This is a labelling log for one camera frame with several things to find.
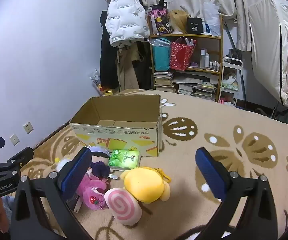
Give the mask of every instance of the strawberry decoration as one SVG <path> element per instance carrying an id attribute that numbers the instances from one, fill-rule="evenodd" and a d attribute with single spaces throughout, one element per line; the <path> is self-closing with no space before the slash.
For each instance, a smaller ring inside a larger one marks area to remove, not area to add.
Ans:
<path id="1" fill-rule="evenodd" d="M 99 203 L 98 199 L 97 199 L 96 197 L 94 197 L 94 196 L 91 196 L 91 197 L 89 198 L 89 201 L 90 201 L 92 204 L 94 204 L 94 205 L 97 205 L 97 204 Z"/>

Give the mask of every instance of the carpet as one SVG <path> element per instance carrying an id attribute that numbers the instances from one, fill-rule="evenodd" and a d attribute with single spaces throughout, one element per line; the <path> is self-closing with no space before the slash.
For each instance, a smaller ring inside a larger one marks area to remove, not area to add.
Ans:
<path id="1" fill-rule="evenodd" d="M 162 97 L 160 155 L 142 157 L 140 166 L 163 169 L 172 179 L 171 197 L 166 202 L 141 204 L 143 215 L 132 227 L 115 221 L 109 209 L 92 211 L 83 205 L 76 217 L 95 240 L 194 239 L 220 204 L 196 167 L 194 157 L 199 147 L 205 147 L 229 171 L 238 171 L 247 178 L 261 174 L 268 177 L 276 205 L 278 235 L 282 235 L 288 226 L 287 124 L 185 95 L 156 90 L 126 90 L 124 94 Z M 170 129 L 174 122 L 184 127 L 180 135 Z M 23 167 L 22 174 L 31 179 L 45 177 L 55 169 L 56 157 L 73 158 L 82 147 L 67 126 L 34 151 L 33 160 Z M 123 187 L 123 182 L 112 180 L 111 187 Z M 43 202 L 53 228 L 61 232 L 47 202 Z M 240 201 L 226 235 L 236 226 L 244 203 L 245 200 Z"/>

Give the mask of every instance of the wall socket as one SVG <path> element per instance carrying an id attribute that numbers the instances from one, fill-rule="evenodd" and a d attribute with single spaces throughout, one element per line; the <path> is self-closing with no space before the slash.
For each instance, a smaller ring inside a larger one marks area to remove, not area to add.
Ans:
<path id="1" fill-rule="evenodd" d="M 31 125 L 31 122 L 28 122 L 28 123 L 25 124 L 23 127 L 24 127 L 26 133 L 30 133 L 31 131 L 34 130 L 33 126 Z"/>
<path id="2" fill-rule="evenodd" d="M 19 143 L 19 138 L 17 137 L 16 134 L 13 134 L 9 139 L 13 145 L 16 145 L 17 143 Z"/>

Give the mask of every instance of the white wall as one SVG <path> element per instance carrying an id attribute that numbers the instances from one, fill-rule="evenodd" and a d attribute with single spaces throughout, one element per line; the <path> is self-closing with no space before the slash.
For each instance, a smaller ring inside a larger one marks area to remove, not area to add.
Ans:
<path id="1" fill-rule="evenodd" d="M 230 33 L 232 38 L 236 44 L 237 34 L 236 34 L 236 24 L 232 21 L 228 21 L 228 27 L 230 29 Z M 223 46 L 223 55 L 228 54 L 228 49 L 232 48 L 231 43 L 229 41 L 228 35 L 224 30 L 224 46 Z M 269 108 L 273 108 L 276 105 L 277 100 L 264 88 L 256 79 L 252 70 L 252 54 L 251 52 L 243 53 L 243 76 L 245 83 L 245 91 L 246 91 L 246 100 L 248 102 L 252 102 L 261 106 L 266 106 Z M 238 96 L 239 99 L 243 100 L 243 93 L 240 93 Z"/>
<path id="2" fill-rule="evenodd" d="M 105 0 L 0 0 L 0 162 L 34 147 L 97 95 L 87 76 L 99 68 L 105 9 Z"/>

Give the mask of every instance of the screw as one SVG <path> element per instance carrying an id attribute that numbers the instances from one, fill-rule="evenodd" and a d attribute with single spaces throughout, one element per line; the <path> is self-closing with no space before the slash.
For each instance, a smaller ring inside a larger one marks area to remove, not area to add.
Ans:
<path id="1" fill-rule="evenodd" d="M 265 175 L 260 176 L 261 181 L 267 181 L 267 177 Z"/>
<path id="2" fill-rule="evenodd" d="M 55 179 L 57 177 L 57 172 L 56 171 L 52 171 L 50 174 L 49 174 L 49 177 L 51 179 Z"/>
<path id="3" fill-rule="evenodd" d="M 27 176 L 22 176 L 21 177 L 21 182 L 25 182 L 27 180 Z"/>
<path id="4" fill-rule="evenodd" d="M 237 178 L 239 176 L 236 171 L 231 171 L 229 174 L 231 175 L 232 178 Z"/>

